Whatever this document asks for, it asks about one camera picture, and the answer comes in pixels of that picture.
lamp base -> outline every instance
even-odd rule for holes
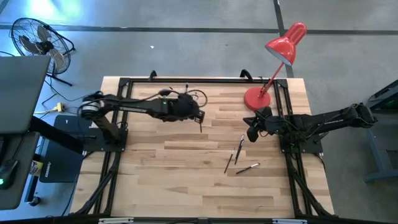
[[[252,111],[269,106],[271,103],[271,96],[265,92],[261,98],[261,87],[252,87],[244,94],[244,104]]]

red desk lamp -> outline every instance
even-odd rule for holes
[[[269,82],[263,87],[253,87],[250,88],[244,94],[244,104],[250,110],[258,110],[260,108],[269,106],[271,103],[271,97],[267,92],[274,81],[275,76],[278,74],[280,69],[284,64],[293,65],[294,59],[296,58],[296,45],[307,33],[307,27],[302,22],[296,22],[292,27],[286,32],[283,37],[276,38],[268,44],[266,44],[266,49],[282,63],[276,70],[274,75],[271,77]]]

desk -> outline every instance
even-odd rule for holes
[[[104,77],[101,90],[116,94],[120,77]],[[287,79],[294,113],[310,114],[303,79]],[[144,98],[184,83],[135,83],[133,98]],[[193,121],[163,123],[146,114],[129,113],[126,151],[122,153],[111,215],[114,217],[294,217],[285,159],[277,136],[246,138],[238,163],[224,168],[252,116],[243,104],[245,91],[258,84],[191,83],[208,95],[203,132]],[[275,101],[271,108],[276,112]],[[103,152],[83,161],[71,212],[88,200],[100,179]],[[239,176],[237,170],[253,165]],[[303,154],[307,184],[324,208],[333,213],[323,166]],[[304,208],[302,194],[300,208]]]
[[[33,116],[37,100],[49,67],[51,57],[48,55],[1,57],[0,58],[0,135],[10,140],[6,146],[5,159],[17,149],[16,141],[24,135],[24,140],[18,150],[16,179],[11,187],[0,190],[0,210],[15,209],[21,202],[26,178],[34,158],[38,135],[57,141],[60,145],[82,153],[83,144],[80,140],[52,127],[46,122]],[[37,177],[31,177],[25,202],[34,198]]]

black bracket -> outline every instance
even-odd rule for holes
[[[307,141],[294,147],[289,143],[289,139],[285,136],[279,136],[280,149],[283,153],[323,153],[320,140],[324,136],[316,134],[311,136]]]
[[[156,71],[153,70],[153,71],[150,73],[148,80],[151,82],[152,79],[154,79],[154,77],[156,77],[156,76],[157,76]]]
[[[120,78],[119,79],[119,87],[122,88],[125,85],[127,85],[127,83],[129,83],[130,78]]]
[[[278,83],[283,88],[287,88],[287,80],[286,79],[275,79],[274,82]]]
[[[119,129],[119,144],[106,144],[99,128],[90,128],[83,136],[84,151],[87,152],[124,152],[127,141],[127,129]]]
[[[246,78],[248,78],[248,81],[249,81],[249,82],[253,82],[253,77],[250,75],[250,73],[249,73],[246,69],[243,69],[243,70],[242,70],[242,72],[241,72],[241,74],[240,74],[239,77],[240,77],[240,78],[246,77]]]

lamp shade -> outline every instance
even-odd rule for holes
[[[302,22],[296,22],[283,37],[276,38],[266,44],[266,49],[286,65],[292,65],[296,58],[296,45],[307,33]]]

